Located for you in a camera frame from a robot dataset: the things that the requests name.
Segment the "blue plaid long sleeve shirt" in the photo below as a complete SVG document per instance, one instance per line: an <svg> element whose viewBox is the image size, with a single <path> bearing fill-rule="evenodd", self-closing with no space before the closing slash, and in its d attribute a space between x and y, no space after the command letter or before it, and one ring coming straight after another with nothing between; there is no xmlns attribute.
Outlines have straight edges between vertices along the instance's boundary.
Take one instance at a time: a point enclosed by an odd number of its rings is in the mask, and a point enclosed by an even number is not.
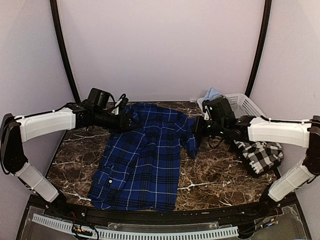
<svg viewBox="0 0 320 240"><path fill-rule="evenodd" d="M112 133L93 175L88 197L100 210L175 209L181 149L198 153L195 119L151 103L126 107L137 127Z"/></svg>

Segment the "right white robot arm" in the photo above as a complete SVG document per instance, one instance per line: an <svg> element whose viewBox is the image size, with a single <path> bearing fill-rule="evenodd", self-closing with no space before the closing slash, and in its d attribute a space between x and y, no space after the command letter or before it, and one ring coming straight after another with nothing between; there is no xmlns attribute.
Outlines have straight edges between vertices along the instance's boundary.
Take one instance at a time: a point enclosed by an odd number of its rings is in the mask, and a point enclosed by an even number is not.
<svg viewBox="0 0 320 240"><path fill-rule="evenodd" d="M320 118L306 120L276 120L243 115L229 120L205 119L199 116L191 127L197 141L215 136L240 142L273 142L306 149L299 163L268 186L255 205L255 213L266 217L289 193L320 174Z"/></svg>

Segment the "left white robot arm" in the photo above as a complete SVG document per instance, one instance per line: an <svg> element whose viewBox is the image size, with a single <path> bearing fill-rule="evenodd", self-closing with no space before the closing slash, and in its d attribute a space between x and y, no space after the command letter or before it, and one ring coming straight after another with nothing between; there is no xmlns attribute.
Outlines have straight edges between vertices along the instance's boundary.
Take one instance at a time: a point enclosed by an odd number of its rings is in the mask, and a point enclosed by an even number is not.
<svg viewBox="0 0 320 240"><path fill-rule="evenodd" d="M130 131L132 117L119 108L105 110L86 103L69 103L58 110L28 116L6 114L0 127L0 164L6 175L23 181L32 191L50 203L60 218L67 218L70 206L63 194L37 170L24 153L23 144L37 137L59 131L98 126L116 131Z"/></svg>

